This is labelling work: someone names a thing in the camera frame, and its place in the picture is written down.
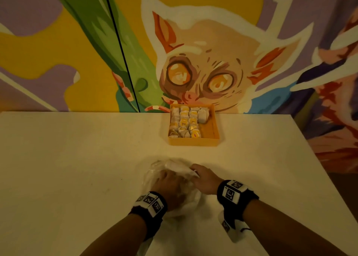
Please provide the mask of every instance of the left hand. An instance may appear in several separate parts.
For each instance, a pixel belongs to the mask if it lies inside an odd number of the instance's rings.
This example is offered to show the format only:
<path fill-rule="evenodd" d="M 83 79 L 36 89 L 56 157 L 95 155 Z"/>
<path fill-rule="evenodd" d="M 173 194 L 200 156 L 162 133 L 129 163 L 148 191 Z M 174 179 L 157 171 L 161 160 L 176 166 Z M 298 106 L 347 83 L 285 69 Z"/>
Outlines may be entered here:
<path fill-rule="evenodd" d="M 180 194 L 180 184 L 185 181 L 185 178 L 178 176 L 174 171 L 162 170 L 151 191 L 161 194 L 168 204 L 168 211 L 172 211 L 185 200 L 185 195 Z"/>

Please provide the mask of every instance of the cartoon cat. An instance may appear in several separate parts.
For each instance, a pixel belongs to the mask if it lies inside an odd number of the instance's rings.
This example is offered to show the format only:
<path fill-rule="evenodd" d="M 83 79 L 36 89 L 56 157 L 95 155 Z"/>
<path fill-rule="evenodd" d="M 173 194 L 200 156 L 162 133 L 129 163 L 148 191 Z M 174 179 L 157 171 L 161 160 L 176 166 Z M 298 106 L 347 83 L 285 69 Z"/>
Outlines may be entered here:
<path fill-rule="evenodd" d="M 225 9 L 159 0 L 142 0 L 142 20 L 164 100 L 212 103 L 225 113 L 240 111 L 243 101 L 250 107 L 257 86 L 292 66 L 312 30 L 281 40 Z"/>

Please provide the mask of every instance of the orange tray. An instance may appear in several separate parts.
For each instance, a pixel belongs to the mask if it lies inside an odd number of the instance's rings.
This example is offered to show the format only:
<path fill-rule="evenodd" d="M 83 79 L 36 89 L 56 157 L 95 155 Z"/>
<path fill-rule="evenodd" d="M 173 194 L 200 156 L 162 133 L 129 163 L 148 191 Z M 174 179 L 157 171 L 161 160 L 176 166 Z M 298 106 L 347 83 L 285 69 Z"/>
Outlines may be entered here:
<path fill-rule="evenodd" d="M 215 147 L 220 143 L 220 135 L 218 126 L 216 123 L 215 117 L 215 107 L 213 104 L 204 104 L 204 105 L 197 105 L 197 104 L 171 104 L 170 109 L 173 107 L 178 107 L 186 105 L 189 108 L 192 107 L 207 107 L 209 108 L 209 118 L 205 124 L 199 124 L 199 130 L 201 133 L 201 138 L 169 138 L 168 142 L 169 145 L 172 146 L 203 146 L 203 147 Z"/>

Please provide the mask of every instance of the hand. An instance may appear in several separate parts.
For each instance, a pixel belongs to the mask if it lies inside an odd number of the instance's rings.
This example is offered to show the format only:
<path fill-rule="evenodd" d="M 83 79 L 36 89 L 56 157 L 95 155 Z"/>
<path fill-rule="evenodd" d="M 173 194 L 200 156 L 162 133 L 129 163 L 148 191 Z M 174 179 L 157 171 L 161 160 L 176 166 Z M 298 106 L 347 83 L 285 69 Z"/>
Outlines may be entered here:
<path fill-rule="evenodd" d="M 174 171 L 162 170 L 151 191 L 161 194 L 168 204 L 168 211 L 172 211 L 185 200 L 185 195 L 180 195 L 180 184 L 185 181 L 182 176 L 176 175 Z"/>
<path fill-rule="evenodd" d="M 194 186 L 203 194 L 216 195 L 219 185 L 224 180 L 203 165 L 193 164 L 190 168 L 196 170 L 200 177 L 192 177 Z"/>

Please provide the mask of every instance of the cat eye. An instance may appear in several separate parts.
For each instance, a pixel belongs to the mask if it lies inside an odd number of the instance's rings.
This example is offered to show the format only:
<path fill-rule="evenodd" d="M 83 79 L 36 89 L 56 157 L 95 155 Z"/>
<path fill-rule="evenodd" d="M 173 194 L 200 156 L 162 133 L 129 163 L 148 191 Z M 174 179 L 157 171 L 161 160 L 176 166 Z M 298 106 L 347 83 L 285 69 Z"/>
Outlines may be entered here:
<path fill-rule="evenodd" d="M 208 88 L 216 93 L 224 91 L 232 86 L 234 78 L 230 74 L 219 74 L 212 77 L 208 83 Z"/>
<path fill-rule="evenodd" d="M 191 80 L 189 68 L 183 63 L 173 63 L 167 68 L 167 78 L 176 85 L 182 86 Z"/>

